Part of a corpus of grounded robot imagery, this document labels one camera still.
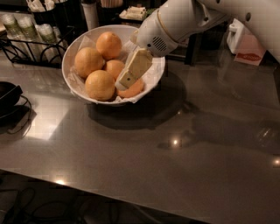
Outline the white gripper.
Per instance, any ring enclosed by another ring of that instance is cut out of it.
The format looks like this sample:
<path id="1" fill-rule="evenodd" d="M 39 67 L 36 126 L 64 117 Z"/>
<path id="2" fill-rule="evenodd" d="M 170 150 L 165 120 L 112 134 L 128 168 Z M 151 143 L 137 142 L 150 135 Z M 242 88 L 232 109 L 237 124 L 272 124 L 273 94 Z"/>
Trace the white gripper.
<path id="1" fill-rule="evenodd" d="M 150 69 L 152 55 L 164 57 L 178 46 L 162 26 L 159 10 L 152 12 L 142 22 L 141 26 L 130 35 L 130 40 L 140 48 L 128 55 L 124 69 L 116 79 L 115 87 L 121 91 L 130 88 Z"/>

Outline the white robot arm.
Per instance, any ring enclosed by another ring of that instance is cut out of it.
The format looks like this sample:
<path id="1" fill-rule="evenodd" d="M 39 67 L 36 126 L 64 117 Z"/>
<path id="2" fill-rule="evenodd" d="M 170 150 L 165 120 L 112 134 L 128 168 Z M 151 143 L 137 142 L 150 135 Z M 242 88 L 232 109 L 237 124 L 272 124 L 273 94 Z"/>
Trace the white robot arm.
<path id="1" fill-rule="evenodd" d="M 139 47 L 127 59 L 116 81 L 126 90 L 150 68 L 153 57 L 164 57 L 181 40 L 236 18 L 280 61 L 280 0 L 167 0 L 132 34 Z"/>

